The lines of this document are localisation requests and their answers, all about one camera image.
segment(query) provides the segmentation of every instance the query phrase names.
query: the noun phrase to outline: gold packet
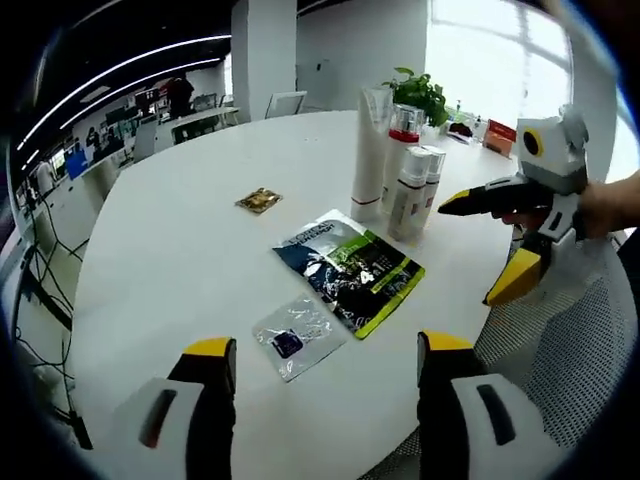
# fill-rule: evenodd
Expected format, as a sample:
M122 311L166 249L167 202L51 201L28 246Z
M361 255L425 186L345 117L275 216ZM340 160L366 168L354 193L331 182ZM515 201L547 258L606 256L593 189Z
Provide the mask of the gold packet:
M253 213L260 214L269 210L280 200L282 200L282 195L261 187L255 192L251 192L243 199L238 200L236 205L246 208L247 210L251 210Z

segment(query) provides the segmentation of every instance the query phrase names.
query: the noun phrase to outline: white round table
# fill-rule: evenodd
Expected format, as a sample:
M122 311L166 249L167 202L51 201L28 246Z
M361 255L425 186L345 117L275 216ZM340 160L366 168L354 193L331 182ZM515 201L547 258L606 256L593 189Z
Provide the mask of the white round table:
M478 145L440 146L436 205L516 170ZM489 312L481 301L511 235L489 215L432 213L414 246L372 226L425 267L424 279L369 337L345 329L347 343L292 382L251 335L283 304L313 295L271 247L330 209L349 213L355 148L355 112L313 113L205 135L120 175L75 299L74 396L92 438L129 395L166 377L186 346L216 336L238 342L234 478L353 480L416 428L418 331L473 342ZM284 199L261 216L234 206L258 187Z

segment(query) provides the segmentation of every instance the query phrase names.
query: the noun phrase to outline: potted plant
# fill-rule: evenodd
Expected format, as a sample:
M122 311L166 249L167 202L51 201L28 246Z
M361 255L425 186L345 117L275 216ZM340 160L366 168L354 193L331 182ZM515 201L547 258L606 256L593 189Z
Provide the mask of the potted plant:
M394 78L390 82L383 83L393 90L393 103L411 105L424 110L430 127L439 127L447 121L449 114L444 108L446 99L442 95L442 87L429 83L431 75L423 73L416 77L413 70L404 67L396 67L394 70L408 75L408 78L401 82Z

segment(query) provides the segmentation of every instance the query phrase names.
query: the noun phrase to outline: white chair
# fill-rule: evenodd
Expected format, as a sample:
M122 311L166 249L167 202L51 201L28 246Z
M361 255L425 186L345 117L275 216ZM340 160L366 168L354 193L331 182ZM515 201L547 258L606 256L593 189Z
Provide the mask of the white chair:
M274 93L271 95L269 106L267 107L267 113L264 118L296 115L300 112L306 95L306 91Z

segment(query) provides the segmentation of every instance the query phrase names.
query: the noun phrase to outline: person's hand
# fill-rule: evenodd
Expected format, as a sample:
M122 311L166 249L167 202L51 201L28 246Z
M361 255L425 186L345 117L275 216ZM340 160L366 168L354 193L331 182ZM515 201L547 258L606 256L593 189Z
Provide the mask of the person's hand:
M619 215L616 213L616 198L620 194L618 183L592 183L580 195L579 210L585 224L588 238L604 237L616 230ZM508 213L506 215L492 214L494 218L501 218L507 225L522 225L527 230L540 228L549 214L548 208L542 208L532 213Z

